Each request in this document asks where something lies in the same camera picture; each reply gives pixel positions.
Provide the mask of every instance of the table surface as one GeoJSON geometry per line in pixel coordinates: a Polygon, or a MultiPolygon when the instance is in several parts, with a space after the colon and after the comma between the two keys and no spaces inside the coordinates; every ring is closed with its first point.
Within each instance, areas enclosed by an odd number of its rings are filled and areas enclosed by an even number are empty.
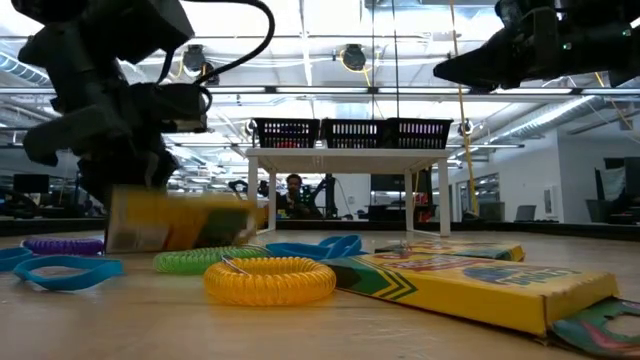
{"type": "MultiPolygon", "coordinates": [[[[256,243],[315,243],[335,234],[278,231],[256,243]]],[[[422,239],[404,232],[361,235],[367,251],[403,238],[422,239]]],[[[624,298],[640,300],[638,243],[480,232],[455,233],[453,239],[518,242],[530,264],[610,271],[624,298]]],[[[0,239],[0,246],[21,240],[0,239]]],[[[527,336],[342,291],[298,307],[223,306],[207,299],[199,276],[157,274],[150,254],[119,258],[126,276],[72,294],[42,291],[0,274],[2,359],[584,358],[527,336]]]]}
{"type": "Polygon", "coordinates": [[[278,173],[404,174],[447,159],[448,150],[248,149],[258,165],[278,173]]]}

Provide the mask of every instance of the blue wristband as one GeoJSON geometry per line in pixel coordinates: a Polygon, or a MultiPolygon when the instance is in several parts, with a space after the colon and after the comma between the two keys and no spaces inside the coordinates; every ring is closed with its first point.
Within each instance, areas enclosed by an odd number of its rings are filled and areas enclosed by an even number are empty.
{"type": "Polygon", "coordinates": [[[123,275],[120,260],[90,259],[77,256],[46,256],[33,258],[18,264],[13,273],[24,281],[31,281],[51,291],[74,291],[90,288],[113,276],[123,275]],[[60,266],[87,270],[78,275],[47,278],[32,273],[33,270],[60,266]]]}
{"type": "Polygon", "coordinates": [[[273,256],[304,257],[316,261],[364,255],[359,235],[332,236],[318,245],[300,243],[273,243],[266,245],[273,256]]]}
{"type": "Polygon", "coordinates": [[[16,265],[32,257],[31,250],[22,247],[0,249],[0,271],[11,271],[16,265]]]}

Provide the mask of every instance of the black basket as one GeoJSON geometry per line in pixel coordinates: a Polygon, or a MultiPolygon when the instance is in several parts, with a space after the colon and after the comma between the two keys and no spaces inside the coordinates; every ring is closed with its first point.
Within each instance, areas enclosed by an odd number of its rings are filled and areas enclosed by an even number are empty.
{"type": "Polygon", "coordinates": [[[253,131],[253,147],[256,132],[262,148],[313,148],[318,139],[320,120],[254,118],[253,121],[257,126],[253,131]]]}
{"type": "Polygon", "coordinates": [[[394,149],[444,149],[453,120],[389,118],[386,122],[394,149]]]}
{"type": "Polygon", "coordinates": [[[385,120],[322,120],[322,135],[330,149],[374,149],[385,147],[385,120]]]}

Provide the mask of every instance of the white table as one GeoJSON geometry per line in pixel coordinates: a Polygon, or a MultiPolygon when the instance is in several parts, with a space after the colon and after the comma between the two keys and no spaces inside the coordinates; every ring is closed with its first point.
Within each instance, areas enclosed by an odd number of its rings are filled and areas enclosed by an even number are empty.
{"type": "MultiPolygon", "coordinates": [[[[276,228],[276,174],[404,174],[405,206],[413,209],[412,176],[438,164],[440,189],[440,236],[451,234],[447,150],[399,149],[248,149],[248,199],[257,203],[258,168],[269,173],[269,227],[276,228]]],[[[407,231],[416,231],[413,212],[406,211],[407,231]]]]}

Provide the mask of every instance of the wooden table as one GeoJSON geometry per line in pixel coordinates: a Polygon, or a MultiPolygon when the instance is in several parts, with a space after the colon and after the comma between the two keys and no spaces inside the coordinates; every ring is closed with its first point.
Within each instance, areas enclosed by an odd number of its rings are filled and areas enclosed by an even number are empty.
{"type": "MultiPolygon", "coordinates": [[[[317,242],[326,232],[278,231],[257,243],[317,242]]],[[[419,240],[363,232],[366,250],[419,240]]],[[[514,233],[455,239],[520,242],[527,263],[611,271],[622,295],[640,300],[640,244],[514,233]]],[[[0,239],[7,247],[21,238],[0,239]]],[[[2,360],[429,359],[571,360],[526,336],[342,291],[291,308],[212,304],[199,276],[152,270],[153,255],[121,256],[127,275],[77,293],[49,293],[0,274],[2,360]]]]}

